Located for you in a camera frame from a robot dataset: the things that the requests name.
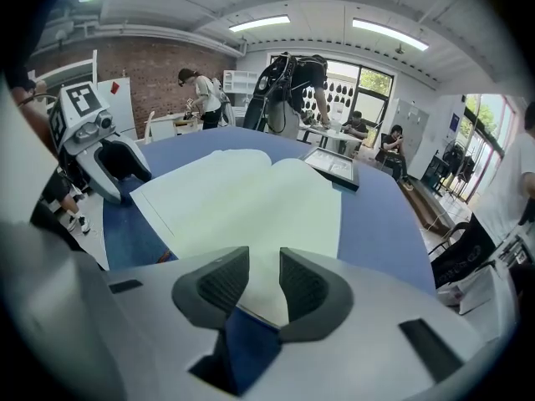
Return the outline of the black framed picture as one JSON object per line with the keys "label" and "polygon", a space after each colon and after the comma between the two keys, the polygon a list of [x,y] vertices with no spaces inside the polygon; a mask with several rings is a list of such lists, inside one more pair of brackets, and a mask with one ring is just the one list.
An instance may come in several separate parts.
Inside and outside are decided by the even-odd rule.
{"label": "black framed picture", "polygon": [[359,189],[359,171],[355,161],[331,150],[314,147],[300,157],[332,183],[353,192]]}

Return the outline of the grey lockers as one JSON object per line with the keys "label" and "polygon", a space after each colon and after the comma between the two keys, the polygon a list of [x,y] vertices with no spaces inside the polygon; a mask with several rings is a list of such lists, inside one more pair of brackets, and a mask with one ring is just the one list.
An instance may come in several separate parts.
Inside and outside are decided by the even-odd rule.
{"label": "grey lockers", "polygon": [[393,100],[392,124],[403,129],[403,150],[408,175],[420,180],[424,174],[424,157],[428,141],[425,140],[425,128],[429,121],[429,114],[417,108],[414,104],[402,99]]}

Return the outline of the white shelf unit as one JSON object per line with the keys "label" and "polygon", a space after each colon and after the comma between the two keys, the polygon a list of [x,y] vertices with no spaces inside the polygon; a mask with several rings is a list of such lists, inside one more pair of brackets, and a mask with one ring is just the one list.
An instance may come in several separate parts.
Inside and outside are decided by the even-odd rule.
{"label": "white shelf unit", "polygon": [[233,113],[238,118],[244,118],[255,86],[258,73],[241,70],[224,70],[222,77],[222,90],[233,102]]}

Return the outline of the dark metal frame chair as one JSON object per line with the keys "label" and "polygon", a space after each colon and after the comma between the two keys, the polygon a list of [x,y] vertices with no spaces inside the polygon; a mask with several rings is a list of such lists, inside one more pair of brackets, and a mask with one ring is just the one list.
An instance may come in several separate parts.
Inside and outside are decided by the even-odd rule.
{"label": "dark metal frame chair", "polygon": [[486,261],[495,249],[492,238],[476,216],[472,215],[461,238],[431,263],[436,288],[467,277]]}

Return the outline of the table with blue cloth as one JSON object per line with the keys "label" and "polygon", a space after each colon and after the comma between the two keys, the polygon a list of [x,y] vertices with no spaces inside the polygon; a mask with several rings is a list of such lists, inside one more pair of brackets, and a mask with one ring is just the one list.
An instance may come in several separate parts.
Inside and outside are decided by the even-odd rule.
{"label": "table with blue cloth", "polygon": [[[215,150],[256,149],[273,162],[299,158],[309,147],[251,129],[202,130],[143,146],[154,177],[164,175]],[[430,260],[415,213],[392,178],[358,163],[359,189],[342,189],[338,258],[396,277],[427,294],[434,292]],[[103,232],[112,270],[156,263],[165,246],[134,205],[103,204]],[[227,346],[237,390],[245,392],[275,359],[274,330],[235,311],[227,322]]]}

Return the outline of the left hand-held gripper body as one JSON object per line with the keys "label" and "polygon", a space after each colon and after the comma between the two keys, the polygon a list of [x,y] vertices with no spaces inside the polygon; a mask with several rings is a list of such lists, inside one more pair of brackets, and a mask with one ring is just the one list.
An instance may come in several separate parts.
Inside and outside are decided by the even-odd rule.
{"label": "left hand-held gripper body", "polygon": [[71,84],[59,90],[48,123],[62,169],[67,170],[73,162],[87,175],[92,163],[105,169],[98,153],[115,134],[109,108],[92,82]]}

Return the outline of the wooden step platform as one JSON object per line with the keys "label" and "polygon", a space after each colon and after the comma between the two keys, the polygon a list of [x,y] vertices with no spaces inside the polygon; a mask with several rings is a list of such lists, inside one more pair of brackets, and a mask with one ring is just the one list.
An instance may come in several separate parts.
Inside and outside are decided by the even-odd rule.
{"label": "wooden step platform", "polygon": [[439,201],[419,180],[412,180],[412,189],[401,185],[401,191],[415,212],[421,226],[437,235],[444,236],[454,225]]}

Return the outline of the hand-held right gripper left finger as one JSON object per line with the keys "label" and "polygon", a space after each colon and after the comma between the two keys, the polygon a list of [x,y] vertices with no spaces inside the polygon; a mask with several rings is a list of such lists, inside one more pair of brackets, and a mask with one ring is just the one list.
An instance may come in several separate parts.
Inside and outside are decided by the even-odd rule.
{"label": "hand-held right gripper left finger", "polygon": [[249,249],[119,272],[109,340],[133,401],[235,401],[226,325],[249,281]]}

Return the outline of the person's left forearm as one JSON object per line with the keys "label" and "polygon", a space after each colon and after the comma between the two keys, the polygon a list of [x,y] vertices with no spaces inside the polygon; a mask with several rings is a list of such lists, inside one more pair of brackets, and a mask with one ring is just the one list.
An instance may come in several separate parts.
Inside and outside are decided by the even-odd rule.
{"label": "person's left forearm", "polygon": [[50,153],[57,157],[57,150],[48,125],[48,116],[46,110],[40,109],[36,103],[37,99],[23,102],[36,94],[44,94],[47,92],[46,83],[39,81],[37,83],[30,79],[20,78],[12,87],[12,97],[26,119],[34,133],[41,139]]}

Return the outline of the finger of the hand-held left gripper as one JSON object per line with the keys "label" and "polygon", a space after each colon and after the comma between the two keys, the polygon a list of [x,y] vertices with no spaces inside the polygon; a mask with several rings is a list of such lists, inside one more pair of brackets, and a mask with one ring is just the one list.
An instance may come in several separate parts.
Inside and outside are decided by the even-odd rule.
{"label": "finger of the hand-held left gripper", "polygon": [[80,168],[87,175],[87,183],[91,189],[108,202],[121,203],[120,190],[99,159],[90,154],[81,154]]}
{"label": "finger of the hand-held left gripper", "polygon": [[140,148],[125,136],[110,136],[98,143],[97,165],[111,180],[123,180],[131,175],[141,181],[152,179]]}

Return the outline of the black standing fan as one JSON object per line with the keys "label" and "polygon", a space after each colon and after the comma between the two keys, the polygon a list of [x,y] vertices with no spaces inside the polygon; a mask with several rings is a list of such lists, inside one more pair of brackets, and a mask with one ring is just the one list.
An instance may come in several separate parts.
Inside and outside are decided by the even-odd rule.
{"label": "black standing fan", "polygon": [[442,160],[447,163],[448,170],[451,173],[455,174],[461,166],[463,156],[464,156],[463,145],[459,143],[458,141],[453,140],[445,148],[444,154],[442,156]]}

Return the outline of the white desk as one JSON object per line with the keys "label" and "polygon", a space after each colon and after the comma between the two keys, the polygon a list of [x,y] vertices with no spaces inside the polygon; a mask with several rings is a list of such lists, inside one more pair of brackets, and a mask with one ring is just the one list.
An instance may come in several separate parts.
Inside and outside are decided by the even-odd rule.
{"label": "white desk", "polygon": [[192,115],[177,113],[155,117],[155,112],[152,111],[145,122],[144,141],[149,144],[179,135],[187,135],[201,130],[202,126],[203,121],[198,117],[198,113]]}

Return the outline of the white board panel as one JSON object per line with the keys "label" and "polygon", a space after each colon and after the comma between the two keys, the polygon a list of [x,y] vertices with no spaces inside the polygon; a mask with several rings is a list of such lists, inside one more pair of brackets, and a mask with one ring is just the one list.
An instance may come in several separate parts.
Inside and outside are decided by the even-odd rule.
{"label": "white board panel", "polygon": [[[110,86],[114,80],[120,85],[116,94],[110,92]],[[100,81],[97,83],[97,89],[110,105],[109,112],[113,116],[116,130],[132,140],[138,140],[130,95],[130,78]]]}

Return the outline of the white book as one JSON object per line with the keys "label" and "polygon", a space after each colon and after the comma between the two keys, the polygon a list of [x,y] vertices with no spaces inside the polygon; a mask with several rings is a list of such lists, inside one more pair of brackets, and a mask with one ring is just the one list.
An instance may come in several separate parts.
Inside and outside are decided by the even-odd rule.
{"label": "white book", "polygon": [[248,247],[249,282],[238,304],[277,327],[289,321],[280,249],[338,254],[341,194],[300,159],[272,162],[261,150],[217,150],[130,195],[179,259]]}

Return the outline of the white cloth covered table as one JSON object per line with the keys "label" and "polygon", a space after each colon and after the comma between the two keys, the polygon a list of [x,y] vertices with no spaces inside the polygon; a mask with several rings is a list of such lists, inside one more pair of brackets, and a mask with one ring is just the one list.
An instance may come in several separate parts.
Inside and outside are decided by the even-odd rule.
{"label": "white cloth covered table", "polygon": [[500,260],[487,261],[468,277],[436,290],[441,303],[463,316],[485,305],[497,314],[517,315],[517,294],[507,265]]}

